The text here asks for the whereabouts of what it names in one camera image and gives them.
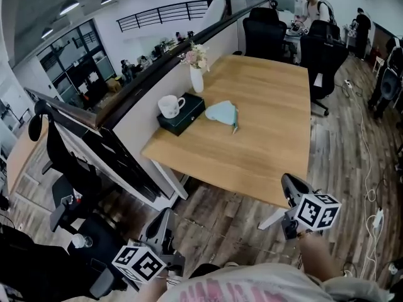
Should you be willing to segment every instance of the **white stool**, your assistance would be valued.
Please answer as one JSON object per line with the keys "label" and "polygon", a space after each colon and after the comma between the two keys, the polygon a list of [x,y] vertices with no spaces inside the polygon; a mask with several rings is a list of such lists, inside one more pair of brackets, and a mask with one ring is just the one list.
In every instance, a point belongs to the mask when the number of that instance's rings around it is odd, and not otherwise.
{"label": "white stool", "polygon": [[381,68],[381,66],[383,65],[384,60],[380,57],[377,56],[377,59],[375,61],[375,65],[373,66],[372,72],[376,71],[377,65],[378,65],[378,70],[377,70],[377,78],[379,76],[379,70]]}

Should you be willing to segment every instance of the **black backpack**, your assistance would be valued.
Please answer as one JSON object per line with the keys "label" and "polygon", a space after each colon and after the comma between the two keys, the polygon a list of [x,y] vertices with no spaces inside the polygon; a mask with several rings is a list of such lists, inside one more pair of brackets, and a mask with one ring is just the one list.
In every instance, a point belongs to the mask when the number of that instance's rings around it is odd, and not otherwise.
{"label": "black backpack", "polygon": [[319,0],[319,2],[317,3],[317,11],[319,12],[319,8],[321,7],[321,4],[322,3],[324,3],[326,6],[327,6],[327,8],[328,8],[328,10],[329,10],[329,19],[330,19],[330,23],[332,24],[332,25],[338,25],[337,23],[336,23],[336,19],[334,18],[334,11],[333,11],[333,7],[332,7],[332,5],[329,3],[329,1],[326,1],[326,0]]}

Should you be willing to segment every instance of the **ceiling light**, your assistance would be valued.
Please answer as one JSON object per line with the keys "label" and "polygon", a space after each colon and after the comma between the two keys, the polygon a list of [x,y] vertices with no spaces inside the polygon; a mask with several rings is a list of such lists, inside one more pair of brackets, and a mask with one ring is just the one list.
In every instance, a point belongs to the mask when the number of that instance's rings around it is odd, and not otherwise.
{"label": "ceiling light", "polygon": [[42,31],[42,39],[44,39],[47,35],[51,34],[51,32],[53,31],[53,29],[46,27],[45,29],[43,29]]}
{"label": "ceiling light", "polygon": [[60,9],[60,15],[62,16],[65,13],[73,10],[80,3],[77,0],[66,0]]}
{"label": "ceiling light", "polygon": [[112,0],[102,0],[101,4],[110,3]]}

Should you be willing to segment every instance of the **wooden desk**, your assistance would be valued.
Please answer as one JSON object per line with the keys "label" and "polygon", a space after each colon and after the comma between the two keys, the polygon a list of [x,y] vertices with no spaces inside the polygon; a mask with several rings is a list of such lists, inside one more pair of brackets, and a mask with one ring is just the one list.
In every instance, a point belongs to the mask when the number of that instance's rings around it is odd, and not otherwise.
{"label": "wooden desk", "polygon": [[46,210],[45,208],[18,194],[16,192],[16,189],[23,176],[29,178],[29,180],[32,181],[36,186],[39,185],[39,182],[28,175],[25,170],[31,159],[31,156],[35,153],[35,150],[38,148],[41,142],[45,140],[45,137],[48,134],[48,128],[49,123],[44,118],[42,121],[42,132],[40,134],[39,140],[37,142],[34,142],[30,139],[27,126],[7,158],[7,185],[9,195],[15,195],[24,202],[46,213],[50,213],[49,210]]}
{"label": "wooden desk", "polygon": [[228,191],[288,208],[280,179],[306,179],[310,143],[307,69],[243,56],[225,56],[204,76],[206,107],[230,100],[239,130],[204,113],[179,137],[158,129],[142,154],[186,199],[170,169]]}

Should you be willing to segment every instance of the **dark green box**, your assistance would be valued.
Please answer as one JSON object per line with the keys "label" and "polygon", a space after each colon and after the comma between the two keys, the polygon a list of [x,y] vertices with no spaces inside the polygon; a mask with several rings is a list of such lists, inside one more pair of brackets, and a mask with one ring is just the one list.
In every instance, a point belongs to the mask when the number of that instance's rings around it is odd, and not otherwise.
{"label": "dark green box", "polygon": [[204,99],[199,96],[184,93],[182,98],[184,98],[186,102],[176,117],[165,118],[162,114],[157,116],[159,125],[176,136],[179,136],[185,131],[206,109]]}

